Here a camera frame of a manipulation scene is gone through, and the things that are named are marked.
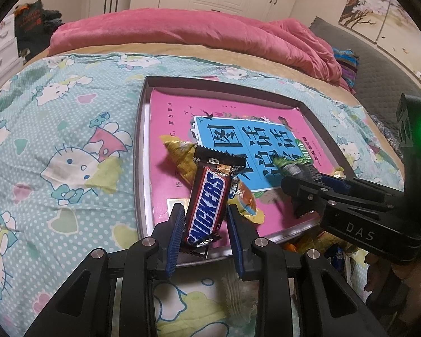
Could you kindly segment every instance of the blue snickers logo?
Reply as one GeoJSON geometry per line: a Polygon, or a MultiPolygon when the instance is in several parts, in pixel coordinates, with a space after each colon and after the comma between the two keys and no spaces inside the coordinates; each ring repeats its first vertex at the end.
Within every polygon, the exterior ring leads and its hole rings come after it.
{"type": "Polygon", "coordinates": [[[226,181],[215,172],[206,170],[197,199],[187,242],[196,244],[214,231],[217,215],[222,207],[226,181]]]}

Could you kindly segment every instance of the candy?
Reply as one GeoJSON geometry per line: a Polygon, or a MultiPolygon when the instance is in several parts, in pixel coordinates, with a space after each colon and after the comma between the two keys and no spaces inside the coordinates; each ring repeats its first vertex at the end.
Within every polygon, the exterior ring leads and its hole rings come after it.
{"type": "Polygon", "coordinates": [[[299,157],[295,160],[289,160],[285,157],[275,157],[273,158],[273,163],[283,176],[290,175],[301,180],[323,184],[321,174],[304,157],[299,157]]]}
{"type": "MultiPolygon", "coordinates": [[[[161,136],[161,140],[178,173],[191,185],[197,168],[193,161],[196,144],[173,136],[161,136]]],[[[240,214],[253,223],[262,224],[265,220],[264,212],[256,206],[254,194],[238,177],[232,181],[228,204],[236,205],[240,214]]]]}
{"type": "Polygon", "coordinates": [[[246,159],[197,146],[198,169],[186,213],[184,243],[201,247],[215,241],[226,211],[232,179],[246,166],[246,159]]]}

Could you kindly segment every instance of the pink comforter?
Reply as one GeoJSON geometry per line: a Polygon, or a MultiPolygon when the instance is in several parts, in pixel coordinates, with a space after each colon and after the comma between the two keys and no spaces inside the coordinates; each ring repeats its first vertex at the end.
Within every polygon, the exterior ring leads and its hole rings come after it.
{"type": "Polygon", "coordinates": [[[52,36],[49,54],[125,43],[201,44],[262,57],[343,86],[332,49],[295,19],[264,23],[221,12],[138,9],[67,23],[52,36]]]}

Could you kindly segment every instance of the chocolate bar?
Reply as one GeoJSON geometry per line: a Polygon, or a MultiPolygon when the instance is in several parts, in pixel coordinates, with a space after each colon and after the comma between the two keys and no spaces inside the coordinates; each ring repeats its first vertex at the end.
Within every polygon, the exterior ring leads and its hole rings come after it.
{"type": "Polygon", "coordinates": [[[244,157],[197,146],[194,162],[198,169],[186,214],[184,243],[201,247],[220,239],[232,179],[246,166],[244,157]]]}

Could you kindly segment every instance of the colorful cloth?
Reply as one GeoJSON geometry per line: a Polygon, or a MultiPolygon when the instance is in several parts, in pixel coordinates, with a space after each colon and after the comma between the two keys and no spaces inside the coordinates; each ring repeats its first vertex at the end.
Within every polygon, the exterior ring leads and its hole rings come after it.
{"type": "Polygon", "coordinates": [[[342,67],[342,78],[346,81],[352,90],[357,75],[357,66],[359,65],[359,57],[351,49],[339,51],[332,47],[333,56],[342,67]]]}
{"type": "MultiPolygon", "coordinates": [[[[137,240],[132,177],[137,106],[145,76],[166,75],[211,77],[301,100],[358,176],[403,189],[398,167],[380,148],[363,109],[300,83],[174,56],[40,60],[0,90],[0,324],[11,337],[24,335],[92,249],[114,252],[137,240]]],[[[212,269],[204,269],[204,276],[199,268],[187,269],[188,277],[175,276],[174,300],[156,289],[161,336],[253,336],[252,327],[231,326],[216,299],[218,289],[202,282],[219,278],[205,275],[212,269]],[[196,294],[199,283],[207,292],[196,294]]]]}
{"type": "Polygon", "coordinates": [[[401,161],[404,160],[404,155],[401,151],[401,144],[399,142],[399,139],[397,139],[392,131],[388,129],[384,123],[382,123],[379,118],[375,115],[370,115],[371,119],[373,119],[374,124],[376,124],[376,127],[379,129],[380,133],[386,138],[387,142],[390,144],[390,146],[393,148],[394,152],[398,155],[401,161]]]}

